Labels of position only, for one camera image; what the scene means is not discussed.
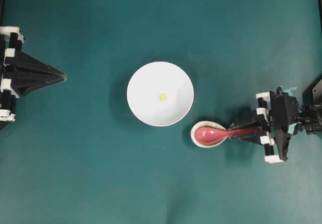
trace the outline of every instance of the white bowl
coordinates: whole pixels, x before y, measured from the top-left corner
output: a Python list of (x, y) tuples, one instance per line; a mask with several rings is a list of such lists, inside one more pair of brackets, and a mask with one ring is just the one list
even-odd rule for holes
[(188, 75), (168, 62), (142, 66), (127, 86), (127, 102), (131, 111), (151, 126), (169, 126), (180, 121), (189, 112), (193, 97)]

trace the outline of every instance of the white bracket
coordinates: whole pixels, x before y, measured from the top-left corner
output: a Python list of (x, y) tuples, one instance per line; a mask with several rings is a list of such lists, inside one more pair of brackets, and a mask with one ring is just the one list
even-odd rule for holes
[(0, 85), (0, 91), (4, 92), (4, 90), (11, 91), (11, 95), (14, 95), (14, 96), (16, 96), (16, 98), (19, 98), (19, 95), (15, 92), (14, 89), (11, 88), (11, 79), (2, 78), (1, 85)]
[(267, 110), (267, 108), (265, 108), (265, 107), (256, 108), (256, 114), (257, 115), (263, 114), (264, 117), (265, 117), (266, 122), (269, 122), (268, 121), (268, 110)]
[(275, 144), (275, 140), (270, 132), (266, 132), (266, 136), (261, 136), (260, 139), (262, 145), (269, 143), (269, 145), (273, 146)]
[(4, 65), (5, 66), (7, 66), (6, 65), (6, 57), (15, 57), (15, 52), (16, 52), (16, 50), (13, 48), (7, 48), (5, 50), (5, 58), (4, 58)]
[(262, 92), (262, 93), (257, 93), (256, 94), (256, 99), (258, 98), (263, 98), (264, 101), (270, 102), (271, 101), (271, 95), (270, 92)]
[(268, 155), (268, 156), (265, 156), (265, 162), (270, 164), (275, 164), (275, 163), (282, 163), (284, 161), (280, 160), (280, 157), (278, 155)]
[(25, 42), (24, 36), (20, 33), (19, 27), (13, 27), (13, 26), (0, 27), (0, 34), (3, 34), (5, 36), (5, 41), (9, 42), (11, 33), (18, 34), (18, 40), (20, 40), (22, 43)]
[(0, 109), (0, 121), (14, 122), (16, 115), (12, 114), (10, 110)]

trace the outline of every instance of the teal tablecloth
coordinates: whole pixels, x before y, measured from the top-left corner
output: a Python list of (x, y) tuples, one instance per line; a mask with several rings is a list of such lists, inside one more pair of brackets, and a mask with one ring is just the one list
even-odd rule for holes
[[(0, 132), (0, 223), (322, 222), (322, 141), (295, 136), (285, 164), (226, 141), (202, 149), (198, 120), (229, 125), (255, 93), (302, 92), (322, 72), (317, 0), (7, 0), (23, 50), (68, 81), (19, 99)], [(195, 87), (179, 123), (139, 122), (126, 86), (169, 61)]]

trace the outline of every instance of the robotic arm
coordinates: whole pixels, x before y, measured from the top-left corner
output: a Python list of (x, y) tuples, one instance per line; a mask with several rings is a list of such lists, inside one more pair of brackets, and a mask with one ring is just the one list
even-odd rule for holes
[[(287, 161), (289, 142), (293, 135), (303, 128), (308, 135), (322, 131), (322, 80), (313, 87), (312, 96), (313, 104), (300, 108), (291, 91), (281, 87), (275, 93), (256, 94), (259, 108), (250, 112), (246, 118), (234, 122), (230, 130), (253, 126), (261, 130), (231, 138), (263, 145), (265, 161), (268, 163)], [(277, 146), (278, 155), (274, 154), (274, 145)]]
[(23, 43), (18, 27), (0, 27), (0, 130), (16, 120), (17, 98), (66, 80), (64, 73), (22, 52)]

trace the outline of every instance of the pink spoon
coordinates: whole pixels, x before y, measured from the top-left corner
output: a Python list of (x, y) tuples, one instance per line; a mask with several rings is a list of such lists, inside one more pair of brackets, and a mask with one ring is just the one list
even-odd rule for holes
[(236, 129), (236, 130), (219, 130), (212, 127), (201, 127), (195, 131), (195, 138), (202, 144), (213, 144), (224, 138), (228, 138), (233, 135), (241, 135), (249, 132), (256, 132), (260, 129), (258, 127)]

